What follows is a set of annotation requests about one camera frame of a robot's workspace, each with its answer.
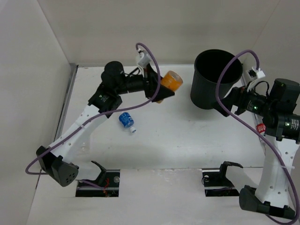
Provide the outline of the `orange plastic bottle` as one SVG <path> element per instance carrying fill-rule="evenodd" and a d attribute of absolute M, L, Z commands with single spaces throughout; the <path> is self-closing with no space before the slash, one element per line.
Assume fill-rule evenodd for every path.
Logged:
<path fill-rule="evenodd" d="M 171 89 L 174 92 L 182 84 L 183 84 L 182 78 L 177 73 L 175 73 L 174 71 L 171 71 L 171 70 L 169 70 L 160 81 L 160 85 L 163 85 L 163 86 Z"/>

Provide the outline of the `black plastic bin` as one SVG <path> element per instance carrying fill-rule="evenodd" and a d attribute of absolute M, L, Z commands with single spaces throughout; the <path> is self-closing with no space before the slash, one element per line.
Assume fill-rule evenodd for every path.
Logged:
<path fill-rule="evenodd" d="M 200 53 L 194 62 L 194 76 L 190 98 L 197 107 L 210 110 L 217 102 L 215 89 L 221 72 L 234 57 L 230 52 L 210 49 Z M 219 97 L 224 98 L 231 87 L 241 79 L 242 63 L 236 59 L 225 72 L 219 87 Z"/>

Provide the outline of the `clear plastic bottle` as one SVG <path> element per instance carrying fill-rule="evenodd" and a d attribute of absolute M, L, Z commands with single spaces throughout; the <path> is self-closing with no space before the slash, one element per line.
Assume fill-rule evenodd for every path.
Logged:
<path fill-rule="evenodd" d="M 81 145 L 77 155 L 78 156 L 87 156 L 89 153 L 90 153 L 90 143 L 89 142 L 84 142 Z"/>

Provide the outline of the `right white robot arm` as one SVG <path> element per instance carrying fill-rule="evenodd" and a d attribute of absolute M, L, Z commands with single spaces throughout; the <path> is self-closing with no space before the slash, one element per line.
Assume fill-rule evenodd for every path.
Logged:
<path fill-rule="evenodd" d="M 251 128 L 268 146 L 262 177 L 258 187 L 245 185 L 239 189 L 242 210 L 288 219 L 300 217 L 300 202 L 291 178 L 294 156 L 300 146 L 300 117 L 294 114 L 300 95 L 299 83 L 278 78 L 266 96 L 255 92 L 255 86 L 234 87 L 229 94 L 216 98 L 214 108 L 224 116 L 238 119 L 245 111 L 262 116 L 265 133 Z"/>

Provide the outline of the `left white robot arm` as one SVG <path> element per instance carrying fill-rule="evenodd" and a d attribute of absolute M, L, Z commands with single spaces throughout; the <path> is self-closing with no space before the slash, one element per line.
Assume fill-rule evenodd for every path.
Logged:
<path fill-rule="evenodd" d="M 36 151 L 42 171 L 60 186 L 66 187 L 74 180 L 88 180 L 95 187 L 105 182 L 105 169 L 96 161 L 91 166 L 72 163 L 76 152 L 93 131 L 120 112 L 121 95 L 143 91 L 151 102 L 174 96 L 174 91 L 161 85 L 162 76 L 154 71 L 150 63 L 137 66 L 140 72 L 126 74 L 119 61 L 111 61 L 101 74 L 102 82 L 88 100 L 83 112 L 71 127 L 48 147 L 40 146 Z"/>

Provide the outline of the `red label plastic bottle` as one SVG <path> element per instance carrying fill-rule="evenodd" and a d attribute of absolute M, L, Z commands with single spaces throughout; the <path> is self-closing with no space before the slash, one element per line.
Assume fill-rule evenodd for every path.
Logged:
<path fill-rule="evenodd" d="M 265 130 L 266 130 L 266 127 L 263 123 L 263 119 L 261 116 L 258 116 L 256 115 L 255 116 L 255 122 L 256 122 L 256 130 L 259 134 L 261 134 L 262 136 L 265 136 Z M 259 140 L 260 140 L 260 143 L 261 143 L 261 146 L 263 147 L 263 152 L 265 154 L 266 152 L 266 143 L 259 137 Z"/>

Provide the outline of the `blue label plastic bottle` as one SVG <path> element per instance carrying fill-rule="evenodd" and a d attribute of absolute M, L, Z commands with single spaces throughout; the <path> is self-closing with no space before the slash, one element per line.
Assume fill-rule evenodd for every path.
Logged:
<path fill-rule="evenodd" d="M 135 122 L 128 112 L 122 112 L 119 116 L 119 121 L 125 129 L 128 129 L 132 134 L 136 132 Z"/>

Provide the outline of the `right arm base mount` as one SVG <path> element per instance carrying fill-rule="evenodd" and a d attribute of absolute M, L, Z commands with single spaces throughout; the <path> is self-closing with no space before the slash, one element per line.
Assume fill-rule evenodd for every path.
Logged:
<path fill-rule="evenodd" d="M 206 197 L 239 196 L 234 185 L 217 170 L 202 171 L 202 184 Z"/>

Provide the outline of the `left metal rail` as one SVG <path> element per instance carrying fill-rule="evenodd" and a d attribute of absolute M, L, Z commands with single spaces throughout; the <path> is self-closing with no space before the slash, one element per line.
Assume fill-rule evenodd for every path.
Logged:
<path fill-rule="evenodd" d="M 68 105 L 69 105 L 69 102 L 70 102 L 70 99 L 71 99 L 71 94 L 72 94 L 74 83 L 75 83 L 75 78 L 76 78 L 76 74 L 77 74 L 77 70 L 78 70 L 78 65 L 75 64 L 75 63 L 70 63 L 70 68 L 71 68 L 71 72 L 70 72 L 69 80 L 68 80 L 68 83 L 67 83 L 67 89 L 66 89 L 66 93 L 65 93 L 65 96 L 64 96 L 64 101 L 63 101 L 62 109 L 61 109 L 61 112 L 60 112 L 59 123 L 57 125 L 54 140 L 57 140 L 60 137 L 60 135 L 62 134 L 66 114 L 67 114 L 67 111 L 68 111 Z"/>

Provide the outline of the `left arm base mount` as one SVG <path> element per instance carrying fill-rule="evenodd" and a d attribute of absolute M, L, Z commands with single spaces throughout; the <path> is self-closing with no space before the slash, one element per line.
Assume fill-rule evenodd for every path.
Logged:
<path fill-rule="evenodd" d="M 100 180 L 84 180 L 77 183 L 75 197 L 118 197 L 120 170 L 107 170 Z"/>

